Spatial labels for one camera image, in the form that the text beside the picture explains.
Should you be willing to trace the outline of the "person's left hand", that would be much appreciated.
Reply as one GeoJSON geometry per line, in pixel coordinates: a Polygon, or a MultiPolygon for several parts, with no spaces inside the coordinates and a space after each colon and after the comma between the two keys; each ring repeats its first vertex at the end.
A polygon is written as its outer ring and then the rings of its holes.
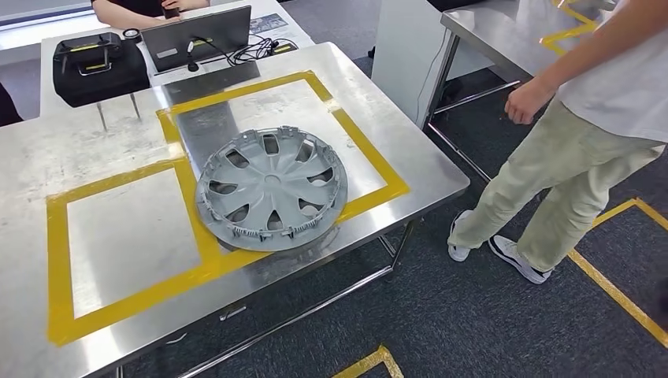
{"type": "Polygon", "coordinates": [[[531,124],[556,91],[557,87],[546,80],[533,78],[509,94],[504,110],[515,124],[531,124]]]}

